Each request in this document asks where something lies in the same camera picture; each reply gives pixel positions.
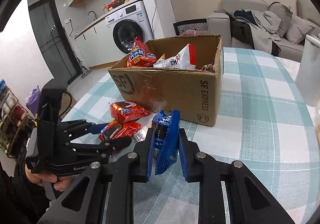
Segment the left hand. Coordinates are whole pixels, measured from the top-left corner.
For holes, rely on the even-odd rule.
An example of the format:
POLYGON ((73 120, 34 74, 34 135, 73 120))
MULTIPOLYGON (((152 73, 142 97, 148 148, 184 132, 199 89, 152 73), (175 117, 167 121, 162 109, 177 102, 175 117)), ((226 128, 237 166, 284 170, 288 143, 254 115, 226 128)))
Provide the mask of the left hand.
POLYGON ((73 176, 58 177, 49 171, 43 171, 40 174, 32 174, 31 170, 25 165, 25 174, 27 179, 38 186, 43 186, 43 182, 54 184, 54 189, 57 191, 65 191, 73 181, 73 176))

